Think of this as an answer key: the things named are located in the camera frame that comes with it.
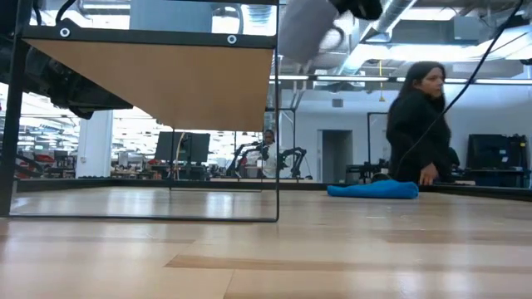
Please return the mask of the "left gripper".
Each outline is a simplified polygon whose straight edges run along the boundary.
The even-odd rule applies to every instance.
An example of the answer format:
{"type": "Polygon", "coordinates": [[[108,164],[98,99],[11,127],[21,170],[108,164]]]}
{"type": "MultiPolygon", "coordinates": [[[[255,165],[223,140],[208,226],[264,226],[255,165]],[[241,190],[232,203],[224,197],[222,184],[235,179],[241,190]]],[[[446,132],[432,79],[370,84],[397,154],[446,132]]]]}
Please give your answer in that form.
{"type": "Polygon", "coordinates": [[[97,111],[130,110],[134,106],[59,61],[46,58],[40,78],[53,105],[89,120],[97,111]]]}

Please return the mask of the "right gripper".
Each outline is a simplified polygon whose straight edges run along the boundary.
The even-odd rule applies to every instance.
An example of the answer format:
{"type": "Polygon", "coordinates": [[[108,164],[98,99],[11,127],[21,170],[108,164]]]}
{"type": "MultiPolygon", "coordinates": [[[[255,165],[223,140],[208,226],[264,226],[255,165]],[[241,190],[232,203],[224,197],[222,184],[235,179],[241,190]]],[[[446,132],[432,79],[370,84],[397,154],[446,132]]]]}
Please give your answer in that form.
{"type": "Polygon", "coordinates": [[[375,21],[383,12],[380,0],[330,0],[339,13],[349,10],[355,18],[375,21]]]}

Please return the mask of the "grey-blue mug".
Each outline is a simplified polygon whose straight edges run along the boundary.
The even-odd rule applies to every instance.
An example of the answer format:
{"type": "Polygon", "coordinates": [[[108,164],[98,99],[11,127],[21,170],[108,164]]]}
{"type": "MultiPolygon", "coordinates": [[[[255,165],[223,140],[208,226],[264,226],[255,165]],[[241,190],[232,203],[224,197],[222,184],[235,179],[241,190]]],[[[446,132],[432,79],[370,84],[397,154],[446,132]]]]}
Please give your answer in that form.
{"type": "Polygon", "coordinates": [[[330,0],[289,0],[279,25],[278,53],[299,64],[307,63],[319,54],[329,32],[336,32],[337,40],[328,50],[340,47],[345,32],[334,21],[342,14],[330,0]]]}

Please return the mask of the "white pillar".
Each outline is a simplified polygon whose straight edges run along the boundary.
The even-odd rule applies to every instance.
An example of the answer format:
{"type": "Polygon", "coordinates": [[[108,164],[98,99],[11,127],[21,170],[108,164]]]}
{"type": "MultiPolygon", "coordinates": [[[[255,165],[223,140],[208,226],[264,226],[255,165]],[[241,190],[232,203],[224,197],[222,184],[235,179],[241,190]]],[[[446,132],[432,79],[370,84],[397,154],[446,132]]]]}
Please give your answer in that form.
{"type": "Polygon", "coordinates": [[[108,177],[111,174],[113,111],[95,112],[80,120],[76,178],[108,177]]]}

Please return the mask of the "black background monitors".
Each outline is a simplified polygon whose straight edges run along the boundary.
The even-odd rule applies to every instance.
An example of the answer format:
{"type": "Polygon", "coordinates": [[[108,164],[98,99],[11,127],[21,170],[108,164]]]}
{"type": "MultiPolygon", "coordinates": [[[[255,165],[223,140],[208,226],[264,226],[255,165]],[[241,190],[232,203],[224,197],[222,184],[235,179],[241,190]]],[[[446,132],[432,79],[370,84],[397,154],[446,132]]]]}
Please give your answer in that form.
{"type": "Polygon", "coordinates": [[[157,160],[202,163],[208,160],[210,134],[163,131],[155,149],[157,160]]]}

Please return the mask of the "person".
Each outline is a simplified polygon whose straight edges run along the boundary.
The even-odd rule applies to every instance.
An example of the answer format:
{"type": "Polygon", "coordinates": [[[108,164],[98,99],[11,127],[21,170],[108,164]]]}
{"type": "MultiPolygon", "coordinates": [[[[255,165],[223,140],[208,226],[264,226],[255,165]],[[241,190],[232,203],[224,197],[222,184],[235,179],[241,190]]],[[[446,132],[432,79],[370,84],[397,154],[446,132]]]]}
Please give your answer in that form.
{"type": "Polygon", "coordinates": [[[272,130],[265,130],[263,134],[262,175],[264,178],[274,179],[277,173],[277,147],[272,130]]]}
{"type": "Polygon", "coordinates": [[[441,112],[446,107],[444,66],[436,61],[411,65],[387,113],[391,146],[390,176],[419,185],[450,183],[451,130],[441,112]]]}

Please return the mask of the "black background robot arms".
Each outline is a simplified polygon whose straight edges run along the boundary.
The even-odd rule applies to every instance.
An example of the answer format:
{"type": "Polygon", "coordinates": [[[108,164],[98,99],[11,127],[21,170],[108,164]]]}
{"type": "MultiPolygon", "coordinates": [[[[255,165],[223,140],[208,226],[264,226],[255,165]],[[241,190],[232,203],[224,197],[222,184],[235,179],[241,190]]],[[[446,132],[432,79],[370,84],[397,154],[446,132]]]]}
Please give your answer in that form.
{"type": "MultiPolygon", "coordinates": [[[[225,175],[232,178],[240,178],[240,169],[247,163],[247,156],[251,152],[258,152],[260,158],[268,158],[267,145],[260,142],[241,144],[234,152],[233,159],[226,169],[225,175]]],[[[301,147],[286,149],[280,153],[279,170],[289,168],[290,179],[301,179],[300,166],[305,159],[307,151],[301,147]]]]}

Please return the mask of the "blue cloth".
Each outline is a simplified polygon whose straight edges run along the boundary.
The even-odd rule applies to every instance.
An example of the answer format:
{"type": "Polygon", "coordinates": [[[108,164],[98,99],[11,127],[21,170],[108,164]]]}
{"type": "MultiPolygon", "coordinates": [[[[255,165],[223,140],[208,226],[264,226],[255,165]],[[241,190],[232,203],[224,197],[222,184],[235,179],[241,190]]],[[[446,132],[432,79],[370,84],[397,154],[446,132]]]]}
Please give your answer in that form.
{"type": "Polygon", "coordinates": [[[339,187],[329,185],[327,193],[332,197],[364,199],[416,199],[419,188],[413,182],[398,182],[393,179],[381,180],[371,184],[339,187]]]}

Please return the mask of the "black equipment cabinet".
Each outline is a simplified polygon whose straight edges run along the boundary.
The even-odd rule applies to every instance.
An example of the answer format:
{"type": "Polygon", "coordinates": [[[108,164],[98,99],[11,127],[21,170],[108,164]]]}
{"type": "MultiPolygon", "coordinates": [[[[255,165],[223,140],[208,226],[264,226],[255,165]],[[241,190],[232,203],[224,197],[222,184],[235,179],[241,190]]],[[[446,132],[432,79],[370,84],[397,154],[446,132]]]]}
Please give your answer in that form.
{"type": "Polygon", "coordinates": [[[529,175],[525,135],[469,135],[465,176],[477,186],[524,188],[529,175]]]}

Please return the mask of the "ceiling air duct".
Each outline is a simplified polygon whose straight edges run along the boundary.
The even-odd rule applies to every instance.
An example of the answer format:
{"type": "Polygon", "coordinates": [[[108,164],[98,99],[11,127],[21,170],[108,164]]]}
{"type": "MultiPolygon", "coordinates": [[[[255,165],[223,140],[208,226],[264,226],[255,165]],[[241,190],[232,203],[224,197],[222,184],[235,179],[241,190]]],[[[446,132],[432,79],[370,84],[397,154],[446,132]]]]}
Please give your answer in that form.
{"type": "Polygon", "coordinates": [[[352,34],[352,51],[336,70],[336,75],[354,75],[364,64],[359,57],[359,44],[368,39],[378,37],[382,42],[388,42],[393,28],[399,23],[402,15],[412,8],[418,0],[385,0],[383,13],[376,21],[361,20],[358,22],[358,34],[352,34]]]}

